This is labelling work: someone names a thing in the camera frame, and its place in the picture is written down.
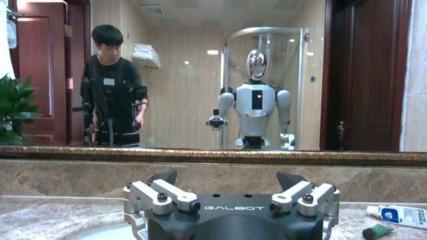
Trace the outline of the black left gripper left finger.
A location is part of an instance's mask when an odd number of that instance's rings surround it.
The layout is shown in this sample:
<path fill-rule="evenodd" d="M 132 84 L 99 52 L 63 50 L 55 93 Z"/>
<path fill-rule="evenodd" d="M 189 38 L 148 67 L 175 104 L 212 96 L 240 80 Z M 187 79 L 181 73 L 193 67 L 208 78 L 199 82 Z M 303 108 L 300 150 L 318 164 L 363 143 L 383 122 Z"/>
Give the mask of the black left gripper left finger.
<path fill-rule="evenodd" d="M 177 171 L 156 173 L 147 182 L 129 182 L 124 188 L 124 212 L 133 214 L 140 211 L 152 211 L 156 215 L 167 215 L 173 207 L 196 214 L 201 204 L 197 195 L 175 186 Z"/>

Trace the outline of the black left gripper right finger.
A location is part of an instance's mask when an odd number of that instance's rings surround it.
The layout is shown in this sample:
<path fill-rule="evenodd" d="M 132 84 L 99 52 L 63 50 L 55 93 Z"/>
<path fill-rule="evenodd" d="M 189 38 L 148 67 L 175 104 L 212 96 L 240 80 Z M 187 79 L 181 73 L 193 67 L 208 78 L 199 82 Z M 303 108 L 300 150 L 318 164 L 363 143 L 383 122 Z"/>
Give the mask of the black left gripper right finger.
<path fill-rule="evenodd" d="M 340 190 L 334 184 L 315 185 L 302 175 L 279 171 L 276 179 L 282 192 L 271 195 L 269 211 L 274 214 L 288 213 L 296 208 L 304 217 L 319 213 L 328 217 L 339 216 Z"/>

